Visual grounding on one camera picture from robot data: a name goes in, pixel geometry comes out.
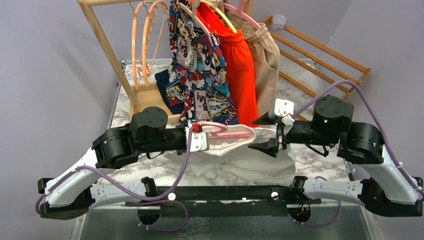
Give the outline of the white shorts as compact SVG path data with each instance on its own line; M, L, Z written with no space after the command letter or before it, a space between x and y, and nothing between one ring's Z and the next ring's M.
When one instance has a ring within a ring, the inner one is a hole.
M228 134L248 132L247 138L210 140L206 151L191 152L180 186L282 185L293 180L296 166L292 150L277 157L251 149L250 144L266 143L275 137L274 127L229 126Z

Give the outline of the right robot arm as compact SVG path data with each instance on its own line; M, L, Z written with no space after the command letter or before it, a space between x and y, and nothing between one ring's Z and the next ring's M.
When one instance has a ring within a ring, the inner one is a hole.
M342 99L326 95L314 104L312 120L291 120L280 114L277 107L284 105L276 99L270 110L258 118L256 124L275 124L275 137L267 142L253 143L250 149L276 157L279 150L290 144L302 144L313 150L321 146L322 156L328 148L338 146L336 155L362 167L369 179L355 181L323 181L297 176L292 181L288 196L296 203L316 199L332 199L354 203L383 217L421 217L424 212L419 189L420 177L402 175L389 156L382 132L370 123L352 120L354 106Z

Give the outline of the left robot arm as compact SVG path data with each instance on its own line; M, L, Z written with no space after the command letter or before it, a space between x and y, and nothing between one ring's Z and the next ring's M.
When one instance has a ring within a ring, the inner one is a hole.
M193 128L167 128L167 123L167 113L151 106L135 113L130 123L106 130L67 171L59 177L41 178L38 181L40 197L35 204L36 213L41 218L55 220L70 220L87 213L91 206L99 206L101 199L108 199L106 187L102 186L99 191L94 189L94 183L99 178L104 178L144 205L162 200L180 182L188 159L184 160L173 185L161 195L157 195L157 191L150 186L142 187L138 193L132 192L107 174L137 162L140 154L185 151L188 158Z

